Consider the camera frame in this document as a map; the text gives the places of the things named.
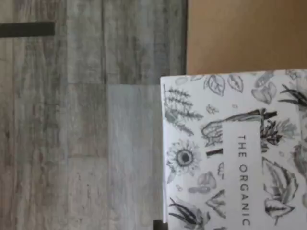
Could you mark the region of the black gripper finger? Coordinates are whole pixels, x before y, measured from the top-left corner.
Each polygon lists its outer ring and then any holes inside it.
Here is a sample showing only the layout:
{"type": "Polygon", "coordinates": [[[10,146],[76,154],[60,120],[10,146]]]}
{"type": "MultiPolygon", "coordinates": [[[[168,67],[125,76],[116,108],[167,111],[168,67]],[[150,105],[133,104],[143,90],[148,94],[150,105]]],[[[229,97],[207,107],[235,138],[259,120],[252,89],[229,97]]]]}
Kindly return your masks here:
{"type": "Polygon", "coordinates": [[[168,223],[163,222],[162,220],[154,220],[153,230],[168,230],[168,223]]]}

